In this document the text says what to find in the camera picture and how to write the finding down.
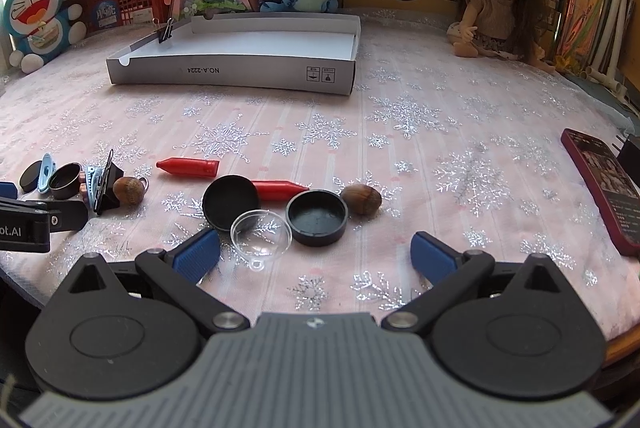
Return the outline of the small black disc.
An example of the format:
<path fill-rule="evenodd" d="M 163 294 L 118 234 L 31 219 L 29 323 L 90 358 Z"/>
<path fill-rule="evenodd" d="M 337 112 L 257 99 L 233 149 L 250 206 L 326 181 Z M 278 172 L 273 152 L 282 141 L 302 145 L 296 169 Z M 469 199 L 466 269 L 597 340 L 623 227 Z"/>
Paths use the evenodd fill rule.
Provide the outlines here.
<path fill-rule="evenodd" d="M 41 160 L 36 160 L 23 171 L 18 184 L 24 193 L 30 193 L 38 188 L 41 164 Z"/>

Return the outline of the small black cup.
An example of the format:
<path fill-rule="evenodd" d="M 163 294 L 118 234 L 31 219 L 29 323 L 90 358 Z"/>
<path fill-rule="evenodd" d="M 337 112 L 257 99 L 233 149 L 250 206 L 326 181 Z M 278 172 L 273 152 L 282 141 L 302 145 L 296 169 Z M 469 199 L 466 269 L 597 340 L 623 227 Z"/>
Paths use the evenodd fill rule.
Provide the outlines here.
<path fill-rule="evenodd" d="M 52 174 L 49 190 L 55 200 L 69 200 L 80 191 L 81 166 L 78 162 L 69 162 Z"/>

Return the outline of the blue hair clip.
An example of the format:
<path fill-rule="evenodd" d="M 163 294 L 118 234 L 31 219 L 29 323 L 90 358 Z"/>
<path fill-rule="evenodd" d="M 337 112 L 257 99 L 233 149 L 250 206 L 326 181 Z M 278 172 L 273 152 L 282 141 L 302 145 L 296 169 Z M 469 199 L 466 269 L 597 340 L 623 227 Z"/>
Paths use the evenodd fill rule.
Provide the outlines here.
<path fill-rule="evenodd" d="M 49 190 L 49 180 L 55 170 L 61 166 L 58 166 L 55 163 L 49 153 L 44 154 L 41 161 L 42 164 L 37 191 L 42 195 L 50 195 L 53 198 Z M 89 165 L 79 165 L 81 166 L 80 191 L 75 197 L 79 197 L 86 204 L 87 208 L 93 211 L 94 201 L 96 200 L 96 189 L 99 184 L 98 177 L 102 168 Z"/>

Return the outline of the black binder clip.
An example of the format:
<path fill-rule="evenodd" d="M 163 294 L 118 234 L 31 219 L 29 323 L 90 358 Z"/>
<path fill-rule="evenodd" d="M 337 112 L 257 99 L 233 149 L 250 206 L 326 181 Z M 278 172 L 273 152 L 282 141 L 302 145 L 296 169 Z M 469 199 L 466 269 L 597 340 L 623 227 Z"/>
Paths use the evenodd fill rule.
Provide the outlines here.
<path fill-rule="evenodd" d="M 106 163 L 98 177 L 98 188 L 96 189 L 96 200 L 93 211 L 100 216 L 105 211 L 120 207 L 120 200 L 115 195 L 115 182 L 124 175 L 124 170 L 114 163 L 114 150 L 108 152 Z"/>
<path fill-rule="evenodd" d="M 172 28 L 175 20 L 168 18 L 166 22 L 161 22 L 158 18 L 154 18 L 153 25 L 155 28 L 156 39 L 159 44 L 171 38 Z"/>

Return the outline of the red crayon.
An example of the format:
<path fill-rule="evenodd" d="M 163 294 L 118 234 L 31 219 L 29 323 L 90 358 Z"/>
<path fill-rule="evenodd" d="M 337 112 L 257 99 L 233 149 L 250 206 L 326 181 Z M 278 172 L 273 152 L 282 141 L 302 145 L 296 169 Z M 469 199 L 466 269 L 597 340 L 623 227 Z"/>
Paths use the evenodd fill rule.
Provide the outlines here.
<path fill-rule="evenodd" d="M 218 174 L 218 160 L 189 157 L 169 157 L 159 160 L 155 166 L 166 174 L 185 178 L 215 179 Z"/>
<path fill-rule="evenodd" d="M 309 190 L 308 186 L 283 180 L 253 180 L 262 202 L 288 202 L 294 196 Z"/>

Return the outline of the black binder clip on tray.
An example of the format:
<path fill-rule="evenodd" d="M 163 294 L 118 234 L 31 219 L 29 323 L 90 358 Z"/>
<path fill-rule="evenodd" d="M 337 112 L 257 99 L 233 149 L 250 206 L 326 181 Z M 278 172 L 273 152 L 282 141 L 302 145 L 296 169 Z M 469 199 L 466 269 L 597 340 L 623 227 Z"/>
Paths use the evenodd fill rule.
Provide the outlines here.
<path fill-rule="evenodd" d="M 154 18 L 153 25 L 155 28 L 156 39 L 159 44 L 171 38 L 172 28 L 175 20 L 168 18 L 166 22 L 161 22 L 158 18 Z"/>

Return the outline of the brown acorn nut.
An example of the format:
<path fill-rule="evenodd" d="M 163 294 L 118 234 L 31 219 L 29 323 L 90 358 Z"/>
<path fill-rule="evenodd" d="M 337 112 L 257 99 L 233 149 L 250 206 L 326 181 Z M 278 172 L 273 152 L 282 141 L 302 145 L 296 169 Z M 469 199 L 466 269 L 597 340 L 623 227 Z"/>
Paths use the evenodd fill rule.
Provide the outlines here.
<path fill-rule="evenodd" d="M 370 185 L 357 183 L 345 186 L 341 198 L 353 214 L 363 217 L 374 216 L 382 205 L 382 196 Z"/>
<path fill-rule="evenodd" d="M 120 177 L 113 184 L 113 193 L 122 205 L 139 206 L 148 188 L 145 178 Z"/>

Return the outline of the white cardboard tray box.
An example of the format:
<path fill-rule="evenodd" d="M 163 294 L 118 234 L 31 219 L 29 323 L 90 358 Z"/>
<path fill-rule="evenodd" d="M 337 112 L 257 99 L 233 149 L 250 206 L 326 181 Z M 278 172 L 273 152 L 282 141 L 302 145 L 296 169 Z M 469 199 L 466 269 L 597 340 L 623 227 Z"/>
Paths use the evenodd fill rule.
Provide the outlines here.
<path fill-rule="evenodd" d="M 174 24 L 106 59 L 113 84 L 196 84 L 349 96 L 360 18 L 335 13 L 229 13 Z"/>

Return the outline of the smartphone in red case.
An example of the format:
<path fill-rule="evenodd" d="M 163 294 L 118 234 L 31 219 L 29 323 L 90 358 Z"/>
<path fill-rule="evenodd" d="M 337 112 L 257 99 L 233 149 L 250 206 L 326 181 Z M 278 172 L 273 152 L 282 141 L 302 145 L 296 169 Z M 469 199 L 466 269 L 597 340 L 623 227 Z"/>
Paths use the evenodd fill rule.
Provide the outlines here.
<path fill-rule="evenodd" d="M 610 148 L 595 136 L 565 128 L 561 142 L 596 203 L 622 256 L 639 258 L 639 192 Z"/>

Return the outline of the Doraemon plush toy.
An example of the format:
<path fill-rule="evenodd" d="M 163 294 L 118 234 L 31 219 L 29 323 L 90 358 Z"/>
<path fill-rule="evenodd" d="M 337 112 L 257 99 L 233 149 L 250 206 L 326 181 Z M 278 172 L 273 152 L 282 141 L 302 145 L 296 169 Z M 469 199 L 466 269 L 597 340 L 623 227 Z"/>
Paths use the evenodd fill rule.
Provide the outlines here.
<path fill-rule="evenodd" d="M 82 6 L 62 8 L 63 0 L 6 0 L 3 24 L 14 38 L 9 56 L 23 74 L 39 70 L 70 46 L 81 42 L 87 27 L 80 20 Z"/>

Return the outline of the red plastic crate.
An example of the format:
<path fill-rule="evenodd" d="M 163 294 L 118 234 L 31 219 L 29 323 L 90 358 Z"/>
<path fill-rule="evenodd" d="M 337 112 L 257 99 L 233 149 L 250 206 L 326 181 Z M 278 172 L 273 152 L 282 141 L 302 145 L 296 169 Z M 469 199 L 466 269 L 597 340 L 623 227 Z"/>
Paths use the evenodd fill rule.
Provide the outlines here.
<path fill-rule="evenodd" d="M 165 0 L 64 0 L 62 8 L 73 4 L 81 6 L 80 20 L 89 34 L 119 26 L 163 23 L 169 12 Z"/>

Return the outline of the black round cap lid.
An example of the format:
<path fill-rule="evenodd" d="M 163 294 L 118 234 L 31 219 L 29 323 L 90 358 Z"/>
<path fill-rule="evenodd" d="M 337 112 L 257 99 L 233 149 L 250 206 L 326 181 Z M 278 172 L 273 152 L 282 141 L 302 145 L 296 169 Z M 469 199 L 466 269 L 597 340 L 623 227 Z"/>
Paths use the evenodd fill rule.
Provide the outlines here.
<path fill-rule="evenodd" d="M 213 180 L 202 198 L 202 211 L 214 229 L 229 232 L 232 223 L 244 212 L 260 208 L 254 183 L 237 174 L 227 174 Z"/>

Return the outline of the white pipe rack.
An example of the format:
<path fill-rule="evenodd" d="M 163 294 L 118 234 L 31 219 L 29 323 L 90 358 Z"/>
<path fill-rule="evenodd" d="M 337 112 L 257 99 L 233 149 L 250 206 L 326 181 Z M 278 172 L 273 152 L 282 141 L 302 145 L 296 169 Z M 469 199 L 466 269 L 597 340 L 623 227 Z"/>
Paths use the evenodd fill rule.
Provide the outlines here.
<path fill-rule="evenodd" d="M 627 0 L 612 0 L 600 39 L 597 41 L 596 54 L 586 73 L 591 81 L 600 84 L 615 96 L 618 102 L 627 102 L 627 88 L 615 79 L 620 50 L 622 50 Z"/>

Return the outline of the black round cup container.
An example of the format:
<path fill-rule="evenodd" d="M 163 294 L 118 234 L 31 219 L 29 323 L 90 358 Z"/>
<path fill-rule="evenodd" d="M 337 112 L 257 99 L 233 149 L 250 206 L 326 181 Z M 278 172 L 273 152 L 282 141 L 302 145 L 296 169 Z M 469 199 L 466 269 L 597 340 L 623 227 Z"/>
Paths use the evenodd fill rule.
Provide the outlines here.
<path fill-rule="evenodd" d="M 308 190 L 288 202 L 285 220 L 292 237 L 308 247 L 336 243 L 344 235 L 348 208 L 341 196 L 327 190 Z"/>

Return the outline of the brown-haired doll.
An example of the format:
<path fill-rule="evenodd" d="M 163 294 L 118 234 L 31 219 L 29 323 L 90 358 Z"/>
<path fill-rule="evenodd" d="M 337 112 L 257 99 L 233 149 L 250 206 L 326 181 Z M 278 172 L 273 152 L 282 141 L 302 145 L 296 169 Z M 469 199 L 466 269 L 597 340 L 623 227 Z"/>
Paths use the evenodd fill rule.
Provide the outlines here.
<path fill-rule="evenodd" d="M 554 68 L 537 44 L 543 19 L 544 0 L 457 0 L 447 38 L 459 58 L 502 58 L 551 73 Z"/>

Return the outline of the clear plastic round dish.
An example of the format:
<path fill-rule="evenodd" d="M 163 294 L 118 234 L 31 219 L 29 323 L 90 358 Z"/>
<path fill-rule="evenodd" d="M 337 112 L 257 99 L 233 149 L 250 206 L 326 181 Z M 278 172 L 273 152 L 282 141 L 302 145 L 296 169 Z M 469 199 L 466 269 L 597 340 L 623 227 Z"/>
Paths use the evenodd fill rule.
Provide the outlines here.
<path fill-rule="evenodd" d="M 271 210 L 254 209 L 236 218 L 230 229 L 232 246 L 250 270 L 265 270 L 290 248 L 293 234 L 288 222 Z"/>

